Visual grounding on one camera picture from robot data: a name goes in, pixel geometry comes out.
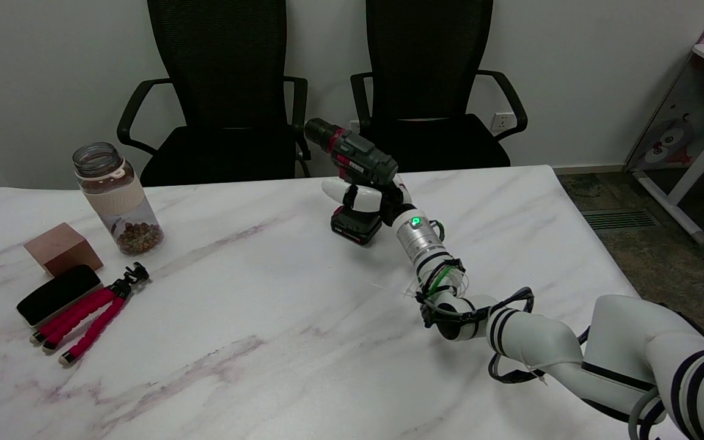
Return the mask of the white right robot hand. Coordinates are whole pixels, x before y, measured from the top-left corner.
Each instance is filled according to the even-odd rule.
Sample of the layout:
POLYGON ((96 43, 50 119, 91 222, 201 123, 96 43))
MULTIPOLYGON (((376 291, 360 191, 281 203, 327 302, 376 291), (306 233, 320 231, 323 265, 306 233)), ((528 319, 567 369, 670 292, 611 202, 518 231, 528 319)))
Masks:
POLYGON ((399 174, 380 189, 347 183, 340 177, 324 179, 321 189, 327 197, 352 211, 377 215, 388 227, 403 212, 414 209, 413 198, 399 174))

